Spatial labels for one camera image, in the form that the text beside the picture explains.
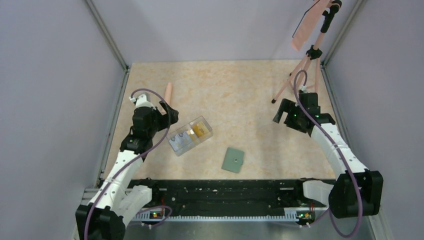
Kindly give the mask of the clear plastic card box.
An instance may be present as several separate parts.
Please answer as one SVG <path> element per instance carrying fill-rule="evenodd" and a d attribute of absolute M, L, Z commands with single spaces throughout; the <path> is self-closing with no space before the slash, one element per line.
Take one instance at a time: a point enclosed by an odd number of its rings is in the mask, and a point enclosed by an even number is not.
<path fill-rule="evenodd" d="M 176 156 L 181 156 L 213 136 L 213 129 L 203 116 L 170 132 L 166 139 Z"/>

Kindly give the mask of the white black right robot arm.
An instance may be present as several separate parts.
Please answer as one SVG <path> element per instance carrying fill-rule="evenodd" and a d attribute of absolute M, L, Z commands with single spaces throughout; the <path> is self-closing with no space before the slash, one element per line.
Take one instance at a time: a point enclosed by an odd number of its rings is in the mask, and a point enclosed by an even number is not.
<path fill-rule="evenodd" d="M 384 179 L 377 170 L 369 170 L 341 137 L 336 122 L 329 113 L 322 113 L 315 92 L 298 93 L 297 101 L 284 98 L 273 118 L 279 123 L 287 113 L 284 124 L 308 134 L 321 148 L 336 181 L 325 183 L 315 178 L 302 179 L 293 192 L 299 206 L 315 200 L 328 206 L 337 219 L 374 216 L 380 211 Z"/>

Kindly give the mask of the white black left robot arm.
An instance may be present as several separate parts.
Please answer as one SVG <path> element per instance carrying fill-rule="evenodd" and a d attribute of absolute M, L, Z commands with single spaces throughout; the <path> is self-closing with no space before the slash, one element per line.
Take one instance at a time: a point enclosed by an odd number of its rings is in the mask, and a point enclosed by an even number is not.
<path fill-rule="evenodd" d="M 147 155 L 158 144 L 153 143 L 157 132 L 168 131 L 179 120 L 179 112 L 164 100 L 157 107 L 147 100 L 138 100 L 132 116 L 132 126 L 122 140 L 107 178 L 88 204 L 81 204 L 75 212 L 81 240 L 122 240 L 132 218 L 144 205 L 154 207 L 160 193 L 154 188 L 138 186 L 129 194 L 126 189 Z"/>

